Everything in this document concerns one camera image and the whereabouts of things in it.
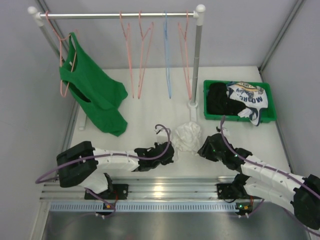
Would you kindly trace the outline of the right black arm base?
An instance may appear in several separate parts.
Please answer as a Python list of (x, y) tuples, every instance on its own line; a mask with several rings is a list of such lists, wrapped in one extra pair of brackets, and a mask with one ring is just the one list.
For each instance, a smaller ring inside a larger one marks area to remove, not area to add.
[(254, 200), (256, 198), (248, 195), (245, 186), (240, 183), (218, 183), (216, 188), (218, 199), (230, 203), (236, 200)]

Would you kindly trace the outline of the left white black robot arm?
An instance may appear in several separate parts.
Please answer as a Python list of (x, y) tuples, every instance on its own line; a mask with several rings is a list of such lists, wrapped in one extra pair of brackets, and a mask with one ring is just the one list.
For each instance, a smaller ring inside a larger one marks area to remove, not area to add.
[(81, 186), (103, 199), (113, 194), (111, 172), (147, 172), (159, 165), (174, 162), (171, 143), (155, 143), (154, 147), (112, 152), (83, 141), (56, 157), (59, 185), (62, 188)]

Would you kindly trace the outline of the white tank top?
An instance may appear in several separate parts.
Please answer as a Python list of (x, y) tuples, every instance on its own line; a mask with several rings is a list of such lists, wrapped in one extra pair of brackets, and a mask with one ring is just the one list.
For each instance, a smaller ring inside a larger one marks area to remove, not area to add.
[(184, 123), (170, 133), (170, 141), (174, 149), (173, 161), (179, 160), (181, 153), (198, 156), (201, 145), (202, 129), (194, 121)]

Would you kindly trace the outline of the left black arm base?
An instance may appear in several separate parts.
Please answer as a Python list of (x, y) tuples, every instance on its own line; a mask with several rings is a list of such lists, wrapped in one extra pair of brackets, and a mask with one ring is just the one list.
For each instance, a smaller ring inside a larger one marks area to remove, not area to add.
[(116, 183), (111, 186), (111, 189), (100, 183), (91, 184), (89, 187), (94, 194), (104, 200), (126, 200), (129, 192), (128, 184)]

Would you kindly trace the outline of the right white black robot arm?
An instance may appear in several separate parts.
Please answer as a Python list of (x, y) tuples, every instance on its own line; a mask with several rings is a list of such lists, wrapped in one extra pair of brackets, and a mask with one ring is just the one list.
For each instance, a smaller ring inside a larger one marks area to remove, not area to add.
[(221, 133), (208, 136), (197, 153), (238, 173), (229, 188), (234, 199), (247, 196), (264, 199), (292, 213), (306, 227), (319, 230), (319, 177), (277, 169), (244, 148), (234, 148)]

